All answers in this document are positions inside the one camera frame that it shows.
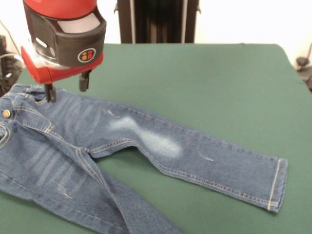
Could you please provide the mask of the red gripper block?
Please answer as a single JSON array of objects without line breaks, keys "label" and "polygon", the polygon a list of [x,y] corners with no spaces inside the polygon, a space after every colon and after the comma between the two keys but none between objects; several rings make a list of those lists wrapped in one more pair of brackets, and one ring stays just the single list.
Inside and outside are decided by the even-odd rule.
[{"label": "red gripper block", "polygon": [[104,53],[89,64],[76,67],[66,67],[54,62],[50,62],[41,57],[33,46],[22,46],[21,57],[31,76],[31,78],[40,84],[44,84],[45,97],[47,102],[56,102],[57,94],[53,82],[79,75],[79,90],[86,92],[89,88],[90,74],[103,59]]}]

